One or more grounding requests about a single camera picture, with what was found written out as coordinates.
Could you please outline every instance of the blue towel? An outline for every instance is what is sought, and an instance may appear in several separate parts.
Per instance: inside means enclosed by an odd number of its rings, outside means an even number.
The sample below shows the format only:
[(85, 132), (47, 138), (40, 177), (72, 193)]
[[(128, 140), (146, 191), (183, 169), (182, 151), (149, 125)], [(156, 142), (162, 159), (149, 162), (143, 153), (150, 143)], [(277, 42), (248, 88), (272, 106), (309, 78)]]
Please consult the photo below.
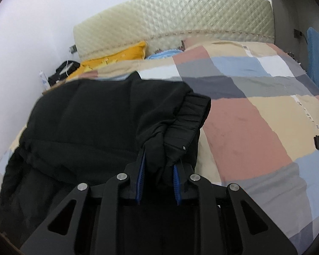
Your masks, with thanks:
[(178, 49), (166, 50), (163, 52), (159, 52), (158, 54), (150, 55), (146, 59), (161, 59), (161, 58), (171, 57), (171, 56), (179, 54), (180, 52), (182, 51)]
[(307, 30), (309, 66), (307, 74), (319, 88), (319, 33), (312, 27)]

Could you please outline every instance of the white fabric square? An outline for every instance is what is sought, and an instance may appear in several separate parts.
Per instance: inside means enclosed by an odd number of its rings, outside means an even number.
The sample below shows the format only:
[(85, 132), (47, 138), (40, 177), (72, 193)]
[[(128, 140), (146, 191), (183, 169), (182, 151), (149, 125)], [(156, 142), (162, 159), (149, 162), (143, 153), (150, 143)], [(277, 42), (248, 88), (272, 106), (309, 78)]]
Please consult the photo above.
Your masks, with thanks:
[(160, 66), (151, 69), (138, 71), (142, 79), (170, 79), (172, 77), (179, 78), (179, 71), (176, 65)]
[(276, 56), (264, 56), (258, 57), (258, 61), (261, 63), (264, 70), (270, 74), (272, 77), (282, 76), (282, 77), (293, 77), (293, 73), (289, 69), (288, 65), (284, 60)]

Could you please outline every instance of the yellow pillow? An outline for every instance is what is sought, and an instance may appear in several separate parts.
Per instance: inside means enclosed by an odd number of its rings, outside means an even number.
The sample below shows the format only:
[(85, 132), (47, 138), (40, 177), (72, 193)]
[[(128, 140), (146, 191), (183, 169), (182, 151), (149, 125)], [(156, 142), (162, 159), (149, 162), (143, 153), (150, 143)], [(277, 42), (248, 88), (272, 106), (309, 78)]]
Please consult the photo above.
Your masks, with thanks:
[(142, 41), (132, 47), (117, 52), (113, 55), (85, 60), (80, 64), (80, 67), (77, 70), (75, 70), (71, 75), (69, 75), (67, 79), (71, 79), (80, 74), (89, 72), (93, 68), (103, 67), (108, 64), (116, 63), (118, 61), (144, 59), (146, 45), (146, 42)]

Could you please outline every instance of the cream tufted headboard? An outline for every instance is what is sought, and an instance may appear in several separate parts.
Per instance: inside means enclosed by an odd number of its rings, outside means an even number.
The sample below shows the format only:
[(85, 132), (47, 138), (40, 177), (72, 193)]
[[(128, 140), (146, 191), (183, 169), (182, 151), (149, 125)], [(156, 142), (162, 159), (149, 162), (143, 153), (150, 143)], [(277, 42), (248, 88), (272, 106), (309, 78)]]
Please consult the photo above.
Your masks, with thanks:
[(189, 36), (274, 43), (267, 0), (131, 0), (73, 28), (82, 60), (115, 53), (145, 40), (147, 55), (181, 46)]

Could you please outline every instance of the plaid bedspread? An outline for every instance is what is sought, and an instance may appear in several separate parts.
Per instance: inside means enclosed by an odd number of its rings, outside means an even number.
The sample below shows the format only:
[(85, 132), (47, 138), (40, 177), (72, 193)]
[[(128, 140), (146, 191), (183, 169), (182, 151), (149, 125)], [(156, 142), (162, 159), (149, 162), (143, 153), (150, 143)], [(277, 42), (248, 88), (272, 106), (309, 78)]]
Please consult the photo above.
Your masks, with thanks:
[(122, 61), (79, 78), (185, 81), (210, 96), (196, 172), (238, 183), (301, 254), (319, 233), (319, 89), (273, 44), (214, 41), (166, 59)]

